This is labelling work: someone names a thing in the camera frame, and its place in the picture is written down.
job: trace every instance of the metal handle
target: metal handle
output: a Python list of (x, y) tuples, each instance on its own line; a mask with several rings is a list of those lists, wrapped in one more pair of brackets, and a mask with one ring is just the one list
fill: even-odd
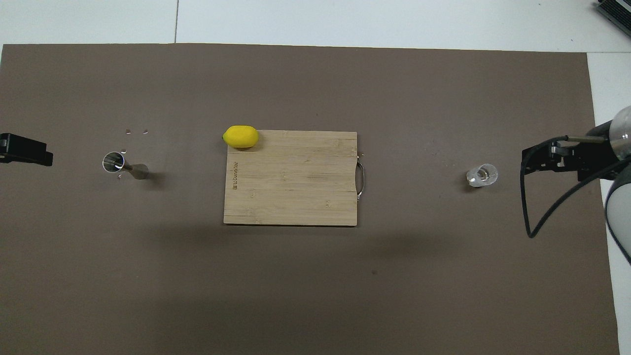
[(359, 161), (359, 155), (357, 155), (357, 166), (362, 171), (362, 188), (357, 192), (357, 201), (359, 201), (359, 197), (362, 195), (363, 187), (365, 185), (365, 183), (364, 183), (365, 182), (365, 173), (363, 171), (362, 162)]

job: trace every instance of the black bracket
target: black bracket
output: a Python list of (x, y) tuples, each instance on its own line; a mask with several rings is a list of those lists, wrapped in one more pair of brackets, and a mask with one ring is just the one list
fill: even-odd
[[(522, 161), (532, 149), (534, 149), (534, 147), (526, 148), (521, 151)], [(557, 141), (549, 143), (546, 147), (539, 148), (534, 152), (526, 166), (526, 175), (535, 171), (576, 171), (576, 166), (567, 166), (567, 161), (563, 159), (564, 157), (570, 157), (570, 159), (565, 160), (572, 161), (571, 157), (573, 156), (573, 147), (561, 147)]]
[(0, 163), (22, 162), (52, 166), (46, 143), (12, 133), (0, 133)]

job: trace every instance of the yellow lemon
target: yellow lemon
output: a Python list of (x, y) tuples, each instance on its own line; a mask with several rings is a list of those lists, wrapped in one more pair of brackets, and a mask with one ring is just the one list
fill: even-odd
[(223, 134), (223, 141), (233, 148), (250, 148), (259, 141), (259, 133), (252, 126), (232, 126)]

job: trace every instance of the metal jigger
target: metal jigger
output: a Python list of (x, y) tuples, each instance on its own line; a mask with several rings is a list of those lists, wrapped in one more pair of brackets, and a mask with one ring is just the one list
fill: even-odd
[(103, 169), (107, 172), (119, 172), (119, 171), (127, 171), (134, 177), (134, 179), (144, 180), (147, 178), (149, 174), (149, 169), (147, 169), (147, 165), (144, 164), (134, 164), (125, 161), (125, 157), (122, 156), (119, 152), (111, 152), (108, 153), (103, 158)]

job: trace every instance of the bamboo cutting board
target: bamboo cutting board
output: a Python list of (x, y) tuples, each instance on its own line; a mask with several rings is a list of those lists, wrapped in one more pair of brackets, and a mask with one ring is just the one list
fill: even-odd
[(259, 130), (228, 147), (223, 222), (356, 226), (357, 132)]

